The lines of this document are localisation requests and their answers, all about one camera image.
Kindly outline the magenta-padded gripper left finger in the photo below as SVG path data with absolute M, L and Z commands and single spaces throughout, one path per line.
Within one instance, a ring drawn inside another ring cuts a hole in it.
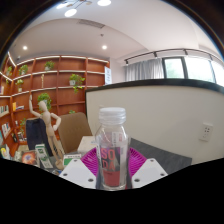
M 98 175 L 98 159 L 93 148 L 84 155 L 70 154 L 65 157 L 66 167 L 60 177 L 84 188 L 95 189 Z

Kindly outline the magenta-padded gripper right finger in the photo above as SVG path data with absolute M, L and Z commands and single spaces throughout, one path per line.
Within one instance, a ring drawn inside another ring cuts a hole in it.
M 128 189 L 141 188 L 167 176 L 167 172 L 155 158 L 147 159 L 134 148 L 130 149 L 128 161 Z

